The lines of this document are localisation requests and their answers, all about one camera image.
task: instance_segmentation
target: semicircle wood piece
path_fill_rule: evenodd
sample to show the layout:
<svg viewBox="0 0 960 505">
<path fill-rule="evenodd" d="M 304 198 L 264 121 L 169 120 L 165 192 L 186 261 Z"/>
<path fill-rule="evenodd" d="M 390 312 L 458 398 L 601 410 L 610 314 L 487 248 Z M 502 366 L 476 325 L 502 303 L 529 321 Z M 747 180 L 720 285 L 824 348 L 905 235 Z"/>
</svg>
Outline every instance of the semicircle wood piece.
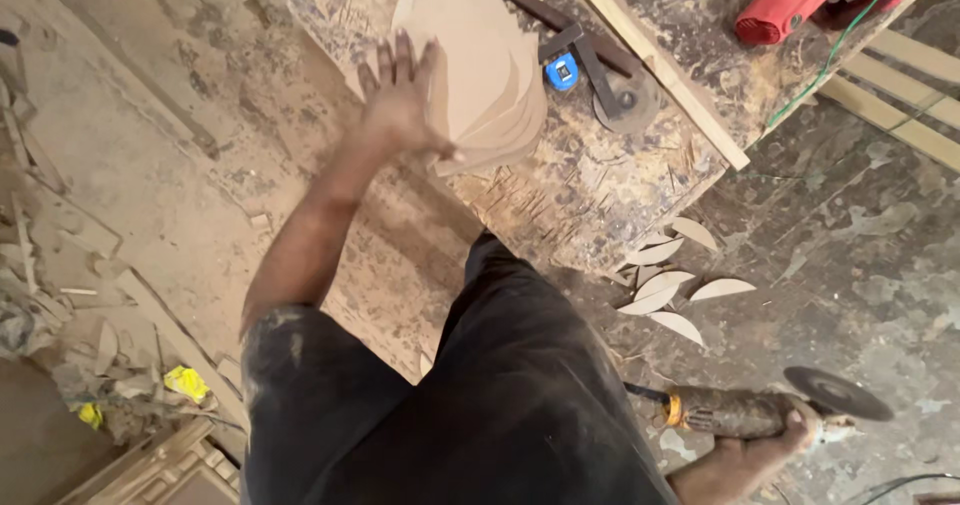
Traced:
<svg viewBox="0 0 960 505">
<path fill-rule="evenodd" d="M 673 241 L 650 246 L 636 251 L 627 256 L 627 263 L 632 265 L 654 265 L 666 261 L 668 257 L 678 251 L 680 245 L 684 243 L 683 237 L 678 237 Z"/>
<path fill-rule="evenodd" d="M 617 308 L 617 312 L 630 314 L 631 316 L 646 316 L 651 312 L 656 312 L 664 308 L 666 303 L 670 303 L 673 296 L 680 290 L 680 284 L 674 284 L 665 290 L 659 290 L 651 295 L 645 296 L 640 300 L 635 300 L 626 306 Z"/>
<path fill-rule="evenodd" d="M 700 336 L 700 331 L 690 322 L 689 319 L 673 312 L 653 312 L 647 315 L 647 318 L 658 324 L 696 342 L 700 346 L 704 344 L 704 338 Z"/>
<path fill-rule="evenodd" d="M 671 228 L 683 237 L 692 239 L 694 242 L 700 243 L 714 252 L 717 251 L 717 241 L 714 240 L 714 236 L 700 223 L 688 217 L 678 217 L 673 220 Z"/>
<path fill-rule="evenodd" d="M 670 270 L 658 274 L 644 282 L 643 285 L 640 286 L 640 289 L 636 290 L 636 295 L 633 296 L 633 300 L 639 301 L 645 297 L 654 295 L 656 292 L 666 290 L 670 286 L 679 286 L 690 280 L 690 278 L 693 278 L 693 274 L 682 270 Z"/>
<path fill-rule="evenodd" d="M 719 280 L 713 280 L 693 293 L 690 296 L 690 301 L 702 301 L 735 293 L 751 292 L 756 289 L 753 284 L 737 278 L 720 278 Z"/>
</svg>

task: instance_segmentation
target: dusty workbench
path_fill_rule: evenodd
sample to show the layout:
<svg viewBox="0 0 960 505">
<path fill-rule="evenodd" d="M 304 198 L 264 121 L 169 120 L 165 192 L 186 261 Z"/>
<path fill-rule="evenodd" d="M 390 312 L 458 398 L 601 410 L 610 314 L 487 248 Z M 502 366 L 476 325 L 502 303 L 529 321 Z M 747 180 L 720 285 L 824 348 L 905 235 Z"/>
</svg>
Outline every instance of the dusty workbench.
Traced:
<svg viewBox="0 0 960 505">
<path fill-rule="evenodd" d="M 290 0 L 294 16 L 345 72 L 390 30 L 397 0 Z M 546 0 L 606 31 L 584 0 Z M 733 23 L 750 0 L 618 0 L 659 47 L 702 86 L 747 149 L 767 121 L 816 77 L 839 32 L 805 23 L 780 45 L 738 42 Z M 846 36 L 830 71 L 864 48 L 914 0 L 862 21 Z M 552 34 L 508 3 L 524 28 Z M 668 94 L 645 135 L 607 131 L 594 116 L 586 80 L 548 90 L 546 126 L 522 162 L 454 175 L 445 184 L 517 254 L 604 274 L 644 235 L 682 211 L 726 171 L 726 163 Z M 763 155 L 750 148 L 748 155 Z"/>
</svg>

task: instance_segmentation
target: grinding disc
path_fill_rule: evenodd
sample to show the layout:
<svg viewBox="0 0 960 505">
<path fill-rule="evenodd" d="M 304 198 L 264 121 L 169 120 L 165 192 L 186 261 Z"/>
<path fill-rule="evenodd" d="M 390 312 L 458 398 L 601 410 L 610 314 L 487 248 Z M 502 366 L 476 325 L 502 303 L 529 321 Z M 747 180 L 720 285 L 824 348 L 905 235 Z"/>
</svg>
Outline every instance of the grinding disc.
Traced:
<svg viewBox="0 0 960 505">
<path fill-rule="evenodd" d="M 842 377 L 806 366 L 790 366 L 783 371 L 783 377 L 811 401 L 835 412 L 868 421 L 885 422 L 894 418 L 883 401 Z"/>
<path fill-rule="evenodd" d="M 609 72 L 606 76 L 613 97 L 619 101 L 629 96 L 633 106 L 624 110 L 620 118 L 611 120 L 600 105 L 600 96 L 593 95 L 593 111 L 604 127 L 618 134 L 639 134 L 650 126 L 660 111 L 660 85 L 645 69 L 633 73 L 630 79 L 619 73 Z"/>
</svg>

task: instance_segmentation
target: fingers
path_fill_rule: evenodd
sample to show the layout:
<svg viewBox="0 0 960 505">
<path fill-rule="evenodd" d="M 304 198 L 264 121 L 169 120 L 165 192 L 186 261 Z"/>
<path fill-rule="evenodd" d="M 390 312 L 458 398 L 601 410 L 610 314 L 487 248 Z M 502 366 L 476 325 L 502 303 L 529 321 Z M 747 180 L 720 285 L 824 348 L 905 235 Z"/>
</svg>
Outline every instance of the fingers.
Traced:
<svg viewBox="0 0 960 505">
<path fill-rule="evenodd" d="M 793 410 L 786 415 L 786 430 L 779 437 L 780 444 L 789 453 L 800 452 L 810 446 L 814 433 L 804 416 Z"/>
<path fill-rule="evenodd" d="M 367 100 L 380 88 L 377 78 L 374 77 L 374 71 L 366 62 L 360 63 L 360 66 L 357 67 L 357 78 L 360 80 L 360 89 L 363 90 L 363 97 Z"/>
<path fill-rule="evenodd" d="M 407 31 L 396 32 L 396 82 L 410 82 L 414 79 L 413 45 Z"/>
<path fill-rule="evenodd" d="M 376 44 L 376 64 L 380 67 L 380 83 L 394 83 L 394 54 L 390 42 L 381 39 Z"/>
<path fill-rule="evenodd" d="M 433 77 L 434 69 L 437 67 L 437 58 L 440 57 L 440 47 L 437 45 L 437 39 L 426 43 L 423 48 L 423 55 L 416 63 L 414 71 L 414 85 L 421 98 L 426 98 L 430 91 L 430 80 Z"/>
</svg>

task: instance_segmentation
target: forearm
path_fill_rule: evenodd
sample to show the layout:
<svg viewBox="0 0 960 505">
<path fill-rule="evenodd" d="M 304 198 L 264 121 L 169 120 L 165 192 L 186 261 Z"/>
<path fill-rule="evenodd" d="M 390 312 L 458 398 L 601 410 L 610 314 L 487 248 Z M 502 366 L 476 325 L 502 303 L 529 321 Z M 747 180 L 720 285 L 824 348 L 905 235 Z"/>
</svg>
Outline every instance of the forearm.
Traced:
<svg viewBox="0 0 960 505">
<path fill-rule="evenodd" d="M 241 337 L 277 306 L 327 297 L 354 215 L 386 162 L 367 139 L 359 130 L 343 139 L 273 240 L 246 292 Z"/>
</svg>

